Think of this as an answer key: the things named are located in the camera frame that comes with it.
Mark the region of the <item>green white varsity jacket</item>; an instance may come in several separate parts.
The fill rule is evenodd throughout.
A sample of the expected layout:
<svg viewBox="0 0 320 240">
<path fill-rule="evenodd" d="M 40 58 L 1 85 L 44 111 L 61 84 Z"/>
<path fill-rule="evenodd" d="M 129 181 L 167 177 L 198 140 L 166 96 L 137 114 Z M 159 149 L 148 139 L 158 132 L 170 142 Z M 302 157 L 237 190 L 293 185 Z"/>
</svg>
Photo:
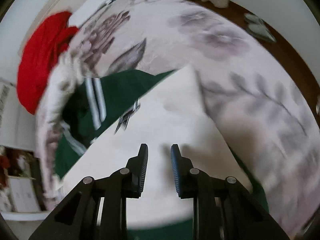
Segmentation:
<svg viewBox="0 0 320 240">
<path fill-rule="evenodd" d="M 192 238 L 191 200 L 181 200 L 174 186 L 173 144 L 211 176 L 235 176 L 268 209 L 263 187 L 206 115 L 190 67 L 158 75 L 127 70 L 85 78 L 63 109 L 62 126 L 55 172 L 64 194 L 85 176 L 110 175 L 147 144 L 144 191 L 127 204 L 130 239 Z"/>
</svg>

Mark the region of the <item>white drawer unit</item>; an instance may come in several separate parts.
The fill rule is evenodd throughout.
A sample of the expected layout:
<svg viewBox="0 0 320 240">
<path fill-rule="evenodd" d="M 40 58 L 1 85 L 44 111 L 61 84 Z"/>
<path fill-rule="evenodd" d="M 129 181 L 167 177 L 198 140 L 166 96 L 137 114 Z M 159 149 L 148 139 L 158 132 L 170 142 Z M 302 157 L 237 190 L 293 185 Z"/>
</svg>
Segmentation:
<svg viewBox="0 0 320 240">
<path fill-rule="evenodd" d="M 47 217 L 40 163 L 33 152 L 1 146 L 1 215 L 17 222 Z"/>
</svg>

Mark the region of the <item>floral fleece bed blanket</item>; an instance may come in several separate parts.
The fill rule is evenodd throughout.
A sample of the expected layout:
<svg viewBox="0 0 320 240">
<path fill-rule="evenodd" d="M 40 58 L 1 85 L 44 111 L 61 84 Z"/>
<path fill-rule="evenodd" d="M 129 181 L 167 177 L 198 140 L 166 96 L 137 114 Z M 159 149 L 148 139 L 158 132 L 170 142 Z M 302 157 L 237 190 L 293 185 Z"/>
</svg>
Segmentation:
<svg viewBox="0 0 320 240">
<path fill-rule="evenodd" d="M 268 211 L 295 238 L 319 206 L 319 130 L 291 77 L 243 29 L 185 0 L 114 0 L 60 55 L 36 112 L 44 194 L 61 180 L 62 112 L 85 78 L 127 70 L 194 70 L 206 115 L 264 189 Z"/>
</svg>

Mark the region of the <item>red duvet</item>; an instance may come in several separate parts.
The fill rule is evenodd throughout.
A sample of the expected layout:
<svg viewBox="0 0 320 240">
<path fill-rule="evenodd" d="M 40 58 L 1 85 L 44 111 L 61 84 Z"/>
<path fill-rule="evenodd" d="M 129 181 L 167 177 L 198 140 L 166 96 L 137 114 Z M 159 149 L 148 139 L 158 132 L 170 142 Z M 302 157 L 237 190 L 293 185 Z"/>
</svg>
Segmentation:
<svg viewBox="0 0 320 240">
<path fill-rule="evenodd" d="M 48 77 L 61 53 L 66 51 L 76 26 L 69 26 L 72 13 L 62 11 L 46 18 L 25 44 L 17 73 L 17 97 L 20 104 L 34 115 L 47 87 Z"/>
</svg>

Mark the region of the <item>grey slipper pair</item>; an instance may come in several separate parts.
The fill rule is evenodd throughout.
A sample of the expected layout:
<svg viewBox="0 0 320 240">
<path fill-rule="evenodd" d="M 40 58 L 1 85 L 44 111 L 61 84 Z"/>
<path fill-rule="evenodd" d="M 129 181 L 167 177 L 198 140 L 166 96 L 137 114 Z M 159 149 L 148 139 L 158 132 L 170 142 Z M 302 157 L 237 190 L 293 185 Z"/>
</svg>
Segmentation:
<svg viewBox="0 0 320 240">
<path fill-rule="evenodd" d="M 247 22 L 246 30 L 253 37 L 270 43 L 276 42 L 276 38 L 271 34 L 261 18 L 250 13 L 245 13 L 244 19 Z"/>
</svg>

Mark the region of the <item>white pillow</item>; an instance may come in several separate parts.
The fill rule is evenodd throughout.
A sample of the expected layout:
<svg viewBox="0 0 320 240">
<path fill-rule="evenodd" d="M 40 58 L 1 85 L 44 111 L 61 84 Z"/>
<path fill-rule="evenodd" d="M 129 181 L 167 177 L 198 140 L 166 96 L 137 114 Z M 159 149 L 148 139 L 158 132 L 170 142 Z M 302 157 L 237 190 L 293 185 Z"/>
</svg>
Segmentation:
<svg viewBox="0 0 320 240">
<path fill-rule="evenodd" d="M 88 19 L 90 19 L 98 10 L 109 5 L 114 0 L 86 0 L 68 20 L 68 26 L 80 28 Z"/>
</svg>

